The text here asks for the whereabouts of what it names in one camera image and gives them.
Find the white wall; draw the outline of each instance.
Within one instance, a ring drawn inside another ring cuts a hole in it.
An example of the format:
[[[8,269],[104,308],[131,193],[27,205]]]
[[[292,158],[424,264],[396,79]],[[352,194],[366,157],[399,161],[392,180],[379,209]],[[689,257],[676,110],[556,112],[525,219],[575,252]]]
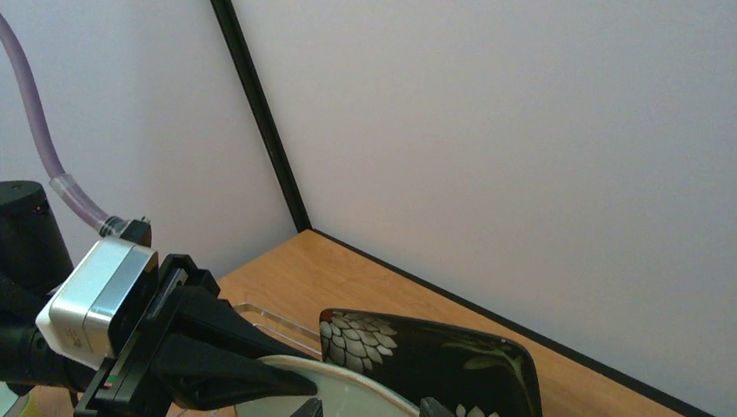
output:
[[[207,1],[3,0],[65,168],[216,276],[295,233]],[[0,50],[0,178],[48,183]],[[47,187],[47,194],[53,192]],[[53,195],[74,261],[95,241]]]
[[[737,409],[737,2],[236,2],[313,224]]]

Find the black strip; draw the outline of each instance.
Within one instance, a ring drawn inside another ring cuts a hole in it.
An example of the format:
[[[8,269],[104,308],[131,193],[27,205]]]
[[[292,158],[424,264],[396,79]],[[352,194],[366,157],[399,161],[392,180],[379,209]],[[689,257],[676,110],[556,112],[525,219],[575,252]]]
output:
[[[222,35],[225,37],[225,43],[228,45],[228,50],[230,50],[230,56],[232,56],[233,63],[236,65],[243,91],[249,99],[251,111],[261,132],[263,144],[266,145],[266,150],[269,152],[271,165],[274,167],[276,178],[282,187],[284,200],[287,201],[297,232],[310,229],[312,225],[307,216],[307,209],[304,207],[295,176],[289,166],[287,154],[282,146],[282,139],[279,137],[274,117],[271,115],[269,104],[266,102],[266,96],[263,94],[261,82],[258,79],[258,74],[256,74],[256,66],[253,59],[251,59],[249,47],[241,31],[241,24],[238,22],[236,11],[233,9],[233,3],[230,0],[210,0],[210,2],[217,16],[217,22],[220,24]]]
[[[584,367],[588,367],[589,369],[595,371],[598,374],[602,374],[609,378],[612,381],[615,381],[633,391],[636,393],[642,394],[649,399],[658,402],[662,404],[665,407],[670,408],[671,410],[675,411],[676,413],[680,413],[683,415],[688,416],[706,416],[706,417],[713,417],[711,414],[700,410],[697,407],[694,407],[688,403],[686,403],[683,400],[679,400],[672,395],[666,394],[662,392],[661,390],[651,387],[648,384],[638,381],[635,378],[624,374],[612,367],[609,367],[607,365],[604,365],[603,363],[599,361],[595,361],[594,359],[589,358],[588,356],[581,354],[579,352],[576,352],[575,350],[571,349],[570,347],[565,347],[558,343],[557,341],[553,341],[549,339],[548,337],[543,336],[542,334],[536,333],[529,328],[525,328],[509,319],[505,319],[504,317],[501,317],[500,315],[496,313],[492,313],[491,311],[488,311],[485,308],[482,308],[476,304],[474,304],[471,301],[465,300],[458,295],[454,295],[436,285],[433,285],[427,281],[424,281],[423,279],[410,274],[409,272],[399,269],[398,267],[395,267],[394,265],[391,265],[389,263],[386,263],[385,261],[382,261],[381,259],[376,258],[375,256],[369,255],[366,252],[363,252],[359,248],[355,248],[351,245],[348,245],[346,242],[343,242],[339,239],[336,239],[335,237],[328,235],[324,232],[321,232],[320,230],[315,230],[315,232],[323,237],[326,237],[330,239],[332,242],[335,242],[344,248],[347,248],[356,254],[363,256],[364,258],[376,262],[379,265],[385,267],[386,269],[399,274],[407,279],[409,279],[412,282],[416,282],[417,284],[422,285],[423,287],[436,292],[439,295],[442,295],[445,298],[448,298],[451,301],[454,301],[460,305],[462,305],[465,308],[468,308],[469,310],[472,310],[480,315],[483,315],[484,317],[490,319],[491,321],[495,321],[505,328],[508,328],[518,334],[521,334],[522,336],[527,337],[528,339],[532,341],[536,341],[537,343],[540,343],[542,346],[549,348],[551,350],[554,350],[555,352],[562,354],[563,356],[569,358],[572,361],[576,361],[583,365]]]

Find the leaf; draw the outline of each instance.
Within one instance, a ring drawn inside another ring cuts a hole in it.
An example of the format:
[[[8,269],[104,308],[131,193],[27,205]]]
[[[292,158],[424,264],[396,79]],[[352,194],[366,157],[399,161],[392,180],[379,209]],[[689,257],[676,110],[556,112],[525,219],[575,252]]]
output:
[[[469,359],[463,364],[463,369],[486,369],[489,367],[506,367],[509,368],[509,362],[498,356],[476,356]]]

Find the black pole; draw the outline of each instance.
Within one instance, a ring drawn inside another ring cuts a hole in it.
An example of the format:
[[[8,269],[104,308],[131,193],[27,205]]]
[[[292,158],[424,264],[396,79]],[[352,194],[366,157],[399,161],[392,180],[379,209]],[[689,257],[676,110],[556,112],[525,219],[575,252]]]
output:
[[[222,35],[225,37],[225,43],[230,50],[230,56],[236,65],[238,77],[241,79],[241,85],[249,99],[251,111],[253,112],[256,124],[261,132],[263,144],[269,152],[271,165],[274,167],[276,178],[282,187],[284,200],[287,201],[289,212],[292,214],[292,220],[295,222],[297,232],[312,229],[307,215],[307,209],[304,207],[302,196],[292,174],[292,168],[289,166],[287,154],[282,146],[282,139],[276,130],[274,117],[271,115],[269,104],[266,96],[263,94],[261,82],[256,74],[256,66],[253,63],[249,47],[243,37],[241,24],[238,22],[236,11],[233,9],[233,3],[230,0],[210,0],[212,8],[215,10],[217,22],[220,24]]]

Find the wooden surface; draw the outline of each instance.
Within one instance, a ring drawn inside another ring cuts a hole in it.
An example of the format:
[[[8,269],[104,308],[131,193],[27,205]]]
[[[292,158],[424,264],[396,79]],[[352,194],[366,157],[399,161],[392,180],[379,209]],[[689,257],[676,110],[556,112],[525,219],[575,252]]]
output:
[[[353,308],[455,324],[517,341],[533,356],[546,417],[678,415],[314,232],[301,233],[219,284],[221,297],[231,303],[252,302],[313,331],[318,330],[318,316],[324,308]],[[317,342],[296,339],[320,348]],[[39,387],[34,392],[42,415],[71,415],[65,391]],[[169,416],[178,413],[172,408]],[[184,414],[195,415],[209,413]],[[216,415],[232,416],[234,412],[231,408]]]

